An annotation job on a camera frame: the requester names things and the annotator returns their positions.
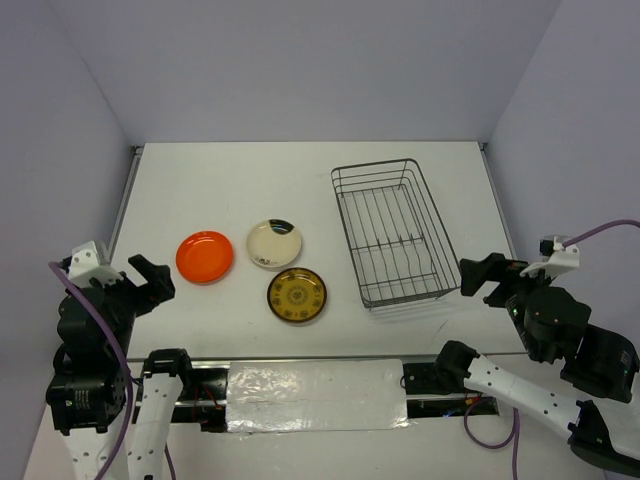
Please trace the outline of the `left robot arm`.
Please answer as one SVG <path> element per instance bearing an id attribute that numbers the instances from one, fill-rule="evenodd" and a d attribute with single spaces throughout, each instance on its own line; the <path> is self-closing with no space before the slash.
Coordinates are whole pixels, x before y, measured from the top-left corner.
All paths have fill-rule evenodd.
<path id="1" fill-rule="evenodd" d="M 174 298 L 170 269 L 142 255 L 129 264 L 144 278 L 98 260 L 91 250 L 49 267 L 65 288 L 59 304 L 61 344 L 45 400 L 77 479 L 160 479 L 175 468 L 167 440 L 175 402 L 195 389 L 183 349 L 155 350 L 141 377 L 127 362 L 135 321 Z"/>

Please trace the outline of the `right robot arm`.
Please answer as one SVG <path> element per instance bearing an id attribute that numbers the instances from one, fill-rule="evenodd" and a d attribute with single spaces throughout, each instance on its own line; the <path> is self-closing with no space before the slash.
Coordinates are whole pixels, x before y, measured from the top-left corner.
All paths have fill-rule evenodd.
<path id="1" fill-rule="evenodd" d="M 562 380 L 584 393 L 564 396 L 496 365 L 460 341 L 448 341 L 435 361 L 435 380 L 446 391 L 469 389 L 536 418 L 581 460 L 602 470 L 639 475 L 639 355 L 625 337 L 590 324 L 591 309 L 553 286 L 577 269 L 579 252 L 560 249 L 536 263 L 491 253 L 460 262 L 461 293 L 505 310 L 530 360 L 563 361 Z"/>

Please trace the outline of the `orange plate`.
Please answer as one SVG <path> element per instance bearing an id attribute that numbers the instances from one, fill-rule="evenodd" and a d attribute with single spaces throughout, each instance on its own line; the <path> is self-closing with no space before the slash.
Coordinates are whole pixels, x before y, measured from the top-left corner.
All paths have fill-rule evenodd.
<path id="1" fill-rule="evenodd" d="M 191 234 L 179 245 L 175 263 L 181 276 L 194 284 L 210 284 L 220 280 L 234 260 L 230 240 L 216 231 Z"/>

